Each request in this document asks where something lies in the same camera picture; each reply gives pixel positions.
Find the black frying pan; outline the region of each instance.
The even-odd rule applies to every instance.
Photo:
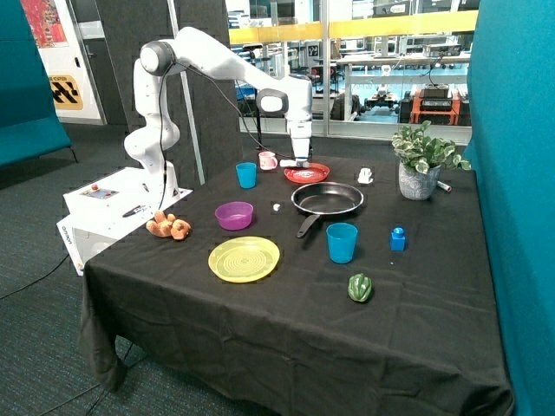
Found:
[[[291,195],[291,201],[300,211],[311,214],[297,233],[297,238],[302,238],[321,216],[352,212],[362,205],[364,196],[351,185],[317,182],[298,188]]]

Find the frying pan handle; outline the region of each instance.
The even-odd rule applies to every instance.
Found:
[[[310,227],[320,218],[319,214],[314,214],[314,215],[310,215],[309,217],[307,217],[304,221],[303,224],[301,225],[301,228],[299,228],[298,232],[297,232],[297,238],[303,238],[307,232],[309,232]]]

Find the red poster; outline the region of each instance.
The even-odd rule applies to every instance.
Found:
[[[67,46],[54,0],[21,0],[38,48]]]

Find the purple bowl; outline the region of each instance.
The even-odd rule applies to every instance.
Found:
[[[219,206],[214,214],[224,230],[236,231],[248,227],[254,208],[246,202],[229,202]]]

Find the yellow railing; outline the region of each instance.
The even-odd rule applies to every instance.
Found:
[[[330,38],[398,36],[442,32],[466,32],[476,28],[478,11],[425,13],[330,23]],[[232,29],[230,44],[273,43],[322,39],[321,23],[292,24],[270,28]]]

